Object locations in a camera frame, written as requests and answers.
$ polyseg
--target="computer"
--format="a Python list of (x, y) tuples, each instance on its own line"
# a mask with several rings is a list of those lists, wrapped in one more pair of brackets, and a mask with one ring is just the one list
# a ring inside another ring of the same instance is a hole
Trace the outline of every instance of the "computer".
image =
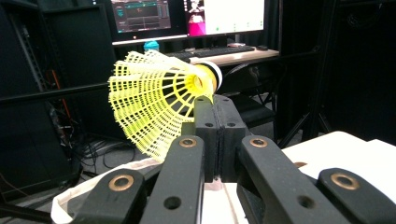
[(268, 0), (99, 0), (113, 46), (265, 32)]
[(264, 0), (184, 0), (188, 36), (227, 35), (264, 28)]
[(187, 37), (183, 0), (100, 0), (113, 46)]

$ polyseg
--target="black chair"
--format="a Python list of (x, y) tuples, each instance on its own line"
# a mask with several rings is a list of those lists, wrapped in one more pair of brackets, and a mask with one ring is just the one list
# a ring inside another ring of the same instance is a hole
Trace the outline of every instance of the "black chair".
[[(233, 101), (248, 128), (273, 122), (273, 140), (277, 143), (276, 93), (285, 74), (286, 66), (281, 63), (243, 63), (223, 75), (217, 94)], [(272, 103), (272, 109), (266, 106), (269, 102)]]

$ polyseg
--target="shuttlecock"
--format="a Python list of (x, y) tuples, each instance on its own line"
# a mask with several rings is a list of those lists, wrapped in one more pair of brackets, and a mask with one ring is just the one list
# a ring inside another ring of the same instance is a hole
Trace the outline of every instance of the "shuttlecock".
[(115, 64), (109, 102), (126, 137), (143, 153), (164, 161), (183, 122), (193, 122), (198, 96), (213, 101), (221, 72), (213, 63), (191, 65), (156, 50), (131, 51)]

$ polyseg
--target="metal bolt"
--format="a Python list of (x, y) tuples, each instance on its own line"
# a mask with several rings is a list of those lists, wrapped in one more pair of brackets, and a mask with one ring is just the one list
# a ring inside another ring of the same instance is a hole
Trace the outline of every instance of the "metal bolt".
[(131, 175), (116, 175), (108, 182), (108, 187), (114, 191), (123, 191), (130, 188), (133, 183), (134, 178)]
[(179, 144), (182, 147), (195, 147), (197, 145), (197, 141), (193, 138), (184, 138), (180, 140)]
[(261, 138), (250, 139), (250, 144), (253, 145), (254, 147), (266, 147), (268, 145), (268, 143)]
[(334, 184), (343, 188), (343, 189), (350, 189), (355, 190), (358, 189), (361, 185), (359, 181), (352, 176), (345, 175), (342, 173), (335, 173), (330, 176), (330, 179)]

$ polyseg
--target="screw hole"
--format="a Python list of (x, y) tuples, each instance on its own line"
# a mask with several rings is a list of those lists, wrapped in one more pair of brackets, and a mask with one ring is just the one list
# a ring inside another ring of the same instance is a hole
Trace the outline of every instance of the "screw hole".
[(315, 202), (311, 198), (306, 196), (299, 196), (297, 198), (297, 202), (304, 208), (311, 209), (315, 207)]
[(123, 187), (123, 186), (127, 185), (128, 183), (129, 183), (129, 180), (125, 177), (122, 177), (122, 178), (116, 180), (116, 182), (114, 182), (114, 185), (116, 187)]
[(169, 210), (174, 210), (180, 207), (181, 200), (178, 197), (169, 197), (163, 202), (163, 205)]

